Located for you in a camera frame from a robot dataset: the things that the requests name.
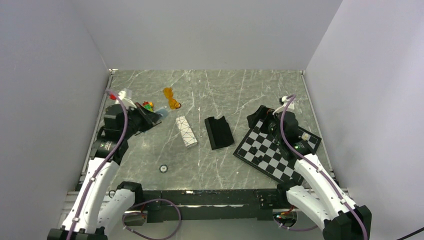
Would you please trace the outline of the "black glasses case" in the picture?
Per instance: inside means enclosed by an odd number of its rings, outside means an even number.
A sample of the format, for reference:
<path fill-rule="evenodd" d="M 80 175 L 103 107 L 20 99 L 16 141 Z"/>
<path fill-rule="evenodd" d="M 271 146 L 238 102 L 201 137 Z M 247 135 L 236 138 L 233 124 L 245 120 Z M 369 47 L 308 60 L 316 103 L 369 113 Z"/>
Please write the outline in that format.
<path fill-rule="evenodd" d="M 229 147 L 235 143 L 232 131 L 225 116 L 208 117 L 204 120 L 208 139 L 212 150 Z"/>

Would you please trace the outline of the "light blue cleaning cloth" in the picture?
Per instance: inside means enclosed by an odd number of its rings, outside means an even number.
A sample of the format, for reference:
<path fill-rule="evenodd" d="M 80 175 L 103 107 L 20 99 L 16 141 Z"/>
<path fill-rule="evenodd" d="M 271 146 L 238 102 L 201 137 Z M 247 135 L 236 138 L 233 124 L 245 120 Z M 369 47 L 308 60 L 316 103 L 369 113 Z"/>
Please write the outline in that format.
<path fill-rule="evenodd" d="M 160 119 L 164 119 L 168 116 L 169 111 L 166 107 L 161 107 L 161 108 L 158 108 L 157 110 L 155 110 L 154 113 L 159 115 Z"/>

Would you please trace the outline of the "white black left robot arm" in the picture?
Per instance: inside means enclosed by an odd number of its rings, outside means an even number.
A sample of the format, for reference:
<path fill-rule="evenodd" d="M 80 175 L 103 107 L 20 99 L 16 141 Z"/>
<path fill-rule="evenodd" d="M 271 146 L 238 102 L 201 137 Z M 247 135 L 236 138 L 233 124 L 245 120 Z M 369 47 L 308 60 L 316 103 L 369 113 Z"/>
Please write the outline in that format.
<path fill-rule="evenodd" d="M 142 185 L 130 181 L 120 183 L 111 200 L 102 204 L 129 147 L 128 139 L 160 124 L 166 115 L 164 108 L 149 111 L 137 102 L 126 109 L 119 103 L 106 108 L 78 196 L 60 228 L 52 228 L 47 239 L 106 240 L 125 211 L 143 205 Z"/>

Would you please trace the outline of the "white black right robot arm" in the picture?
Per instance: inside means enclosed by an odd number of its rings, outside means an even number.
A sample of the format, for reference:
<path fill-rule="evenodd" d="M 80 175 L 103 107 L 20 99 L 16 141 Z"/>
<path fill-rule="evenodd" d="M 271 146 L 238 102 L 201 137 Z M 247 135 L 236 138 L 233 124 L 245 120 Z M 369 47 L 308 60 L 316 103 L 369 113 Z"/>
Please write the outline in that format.
<path fill-rule="evenodd" d="M 367 240 L 371 211 L 358 205 L 336 183 L 317 156 L 320 137 L 299 126 L 291 111 L 274 112 L 260 106 L 247 117 L 249 127 L 234 155 L 277 181 L 271 196 L 282 208 L 301 210 L 326 240 Z"/>

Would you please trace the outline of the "colourful toy brick car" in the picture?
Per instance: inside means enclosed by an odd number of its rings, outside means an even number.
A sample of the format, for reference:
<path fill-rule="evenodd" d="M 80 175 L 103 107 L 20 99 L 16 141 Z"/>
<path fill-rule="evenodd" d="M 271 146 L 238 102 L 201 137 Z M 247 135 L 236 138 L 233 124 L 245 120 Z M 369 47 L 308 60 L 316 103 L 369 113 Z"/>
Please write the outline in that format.
<path fill-rule="evenodd" d="M 145 109 L 149 110 L 150 112 L 153 112 L 153 111 L 154 111 L 154 104 L 153 104 L 152 102 L 150 102 L 150 101 L 145 101 L 145 102 L 143 102 L 143 103 L 142 103 L 142 106 L 143 106 Z"/>

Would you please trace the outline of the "black white chessboard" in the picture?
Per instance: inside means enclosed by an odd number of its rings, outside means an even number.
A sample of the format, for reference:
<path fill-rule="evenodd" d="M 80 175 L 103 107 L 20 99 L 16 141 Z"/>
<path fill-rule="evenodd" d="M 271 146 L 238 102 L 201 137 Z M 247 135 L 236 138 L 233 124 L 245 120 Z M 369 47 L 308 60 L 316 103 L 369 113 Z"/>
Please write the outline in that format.
<path fill-rule="evenodd" d="M 294 163 L 287 161 L 286 153 L 281 154 L 272 136 L 260 133 L 258 127 L 261 125 L 262 123 L 259 122 L 256 127 L 249 129 L 233 155 L 278 183 L 292 180 L 302 184 L 304 178 L 295 171 Z M 258 151 L 255 155 L 249 152 L 251 147 L 257 147 Z M 262 156 L 262 162 L 259 165 L 252 163 L 255 156 Z"/>

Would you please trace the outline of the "white geometric glasses case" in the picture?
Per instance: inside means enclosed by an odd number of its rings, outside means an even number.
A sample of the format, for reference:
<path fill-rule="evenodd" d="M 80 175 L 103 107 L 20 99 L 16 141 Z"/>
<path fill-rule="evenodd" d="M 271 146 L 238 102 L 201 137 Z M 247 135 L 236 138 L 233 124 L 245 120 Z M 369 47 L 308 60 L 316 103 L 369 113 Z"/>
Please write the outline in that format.
<path fill-rule="evenodd" d="M 184 145 L 187 148 L 195 146 L 198 141 L 185 116 L 179 116 L 175 119 L 176 125 L 180 131 Z"/>

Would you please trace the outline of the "small round metal disc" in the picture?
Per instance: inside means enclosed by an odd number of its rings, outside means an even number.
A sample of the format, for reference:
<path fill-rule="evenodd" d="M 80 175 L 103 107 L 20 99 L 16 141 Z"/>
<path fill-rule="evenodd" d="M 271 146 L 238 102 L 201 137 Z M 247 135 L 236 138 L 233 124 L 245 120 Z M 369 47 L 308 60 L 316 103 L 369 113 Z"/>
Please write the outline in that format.
<path fill-rule="evenodd" d="M 166 173 L 166 172 L 168 171 L 168 166 L 167 166 L 167 165 L 165 165 L 165 164 L 161 165 L 161 166 L 159 167 L 159 171 L 160 171 L 161 173 Z"/>

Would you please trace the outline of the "black table front rail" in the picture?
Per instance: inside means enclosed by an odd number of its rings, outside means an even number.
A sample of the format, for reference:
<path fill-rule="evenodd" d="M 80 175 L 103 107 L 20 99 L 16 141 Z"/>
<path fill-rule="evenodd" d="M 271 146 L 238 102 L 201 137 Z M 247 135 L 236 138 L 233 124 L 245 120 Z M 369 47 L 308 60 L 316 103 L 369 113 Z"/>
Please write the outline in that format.
<path fill-rule="evenodd" d="M 147 223 L 188 220 L 256 219 L 271 221 L 288 212 L 291 204 L 283 201 L 275 188 L 225 190 L 145 190 L 142 206 L 128 212 L 146 214 Z"/>

